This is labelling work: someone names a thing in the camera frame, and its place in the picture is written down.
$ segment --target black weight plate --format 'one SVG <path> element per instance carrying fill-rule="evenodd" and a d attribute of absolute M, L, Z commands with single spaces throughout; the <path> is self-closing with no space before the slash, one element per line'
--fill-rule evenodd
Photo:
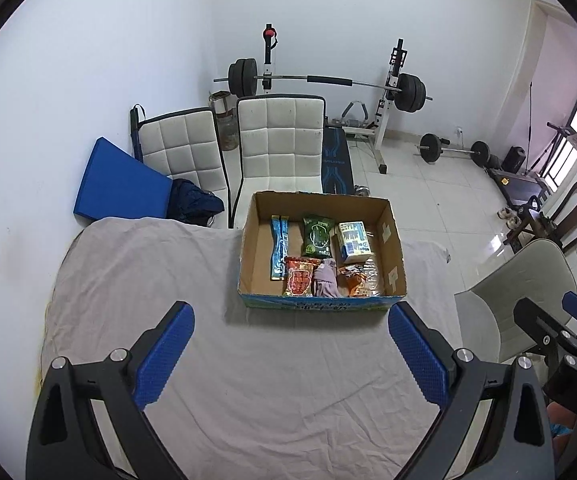
<path fill-rule="evenodd" d="M 435 134 L 426 134 L 421 138 L 419 143 L 420 150 L 419 154 L 429 164 L 438 160 L 439 156 L 442 154 L 442 143 L 439 137 Z"/>
<path fill-rule="evenodd" d="M 242 72 L 244 70 L 245 59 L 238 59 L 228 69 L 228 89 L 231 94 L 238 97 L 244 97 L 244 88 L 242 88 Z"/>
<path fill-rule="evenodd" d="M 403 112 L 411 112 L 415 101 L 415 81 L 409 74 L 399 74 L 397 88 L 401 90 L 395 94 L 395 106 Z"/>
<path fill-rule="evenodd" d="M 482 140 L 476 140 L 471 146 L 471 158 L 480 168 L 484 168 L 491 156 L 491 149 Z"/>
<path fill-rule="evenodd" d="M 412 104 L 412 111 L 417 112 L 426 102 L 426 85 L 416 75 L 413 76 L 413 79 L 415 81 L 415 101 Z"/>
<path fill-rule="evenodd" d="M 246 97 L 257 93 L 257 61 L 254 57 L 244 60 L 242 69 L 242 89 Z"/>

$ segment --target green snack package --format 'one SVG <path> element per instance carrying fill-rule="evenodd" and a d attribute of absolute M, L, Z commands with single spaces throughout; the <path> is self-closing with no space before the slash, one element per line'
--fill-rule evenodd
<path fill-rule="evenodd" d="M 331 229 L 335 222 L 321 216 L 307 216 L 303 219 L 302 256 L 332 258 Z"/>

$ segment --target barbell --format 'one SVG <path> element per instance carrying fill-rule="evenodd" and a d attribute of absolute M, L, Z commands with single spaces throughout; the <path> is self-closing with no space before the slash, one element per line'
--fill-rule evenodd
<path fill-rule="evenodd" d="M 369 86 L 381 88 L 392 92 L 389 98 L 395 102 L 395 106 L 402 111 L 413 113 L 420 110 L 424 103 L 433 101 L 432 97 L 426 95 L 426 86 L 419 77 L 410 74 L 400 74 L 397 86 L 384 86 L 361 81 L 353 81 L 341 77 L 328 77 L 320 75 L 272 75 L 257 74 L 257 61 L 254 58 L 238 59 L 231 63 L 228 69 L 228 77 L 213 79 L 213 82 L 228 81 L 228 89 L 231 94 L 238 97 L 248 97 L 257 94 L 257 81 L 259 79 L 301 79 L 308 83 L 325 83 L 342 86 Z"/>
<path fill-rule="evenodd" d="M 449 140 L 440 139 L 435 134 L 426 134 L 421 138 L 419 146 L 419 154 L 426 162 L 431 164 L 439 159 L 439 156 L 444 152 L 468 153 L 471 155 L 473 162 L 480 168 L 484 168 L 489 158 L 491 157 L 491 149 L 482 140 L 477 140 L 473 143 L 470 150 L 454 150 L 452 148 L 443 148 L 442 144 L 450 144 Z"/>

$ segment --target pink cloth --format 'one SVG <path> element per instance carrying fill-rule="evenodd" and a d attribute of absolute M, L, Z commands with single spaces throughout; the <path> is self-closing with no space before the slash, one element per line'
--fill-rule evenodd
<path fill-rule="evenodd" d="M 313 292 L 321 298 L 340 298 L 337 290 L 337 265 L 333 258 L 326 258 L 313 273 Z"/>

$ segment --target dumbbell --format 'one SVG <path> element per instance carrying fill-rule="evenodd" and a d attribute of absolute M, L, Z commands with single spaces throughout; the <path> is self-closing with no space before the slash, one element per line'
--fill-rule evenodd
<path fill-rule="evenodd" d="M 444 148 L 442 144 L 450 144 L 449 140 L 440 139 L 435 134 L 426 134 L 421 138 L 421 142 L 417 147 L 421 158 L 429 164 L 437 161 L 439 156 L 444 152 L 468 153 L 471 155 L 473 162 L 480 168 L 484 168 L 491 156 L 491 149 L 482 140 L 477 140 L 470 150 L 454 150 L 452 148 Z"/>

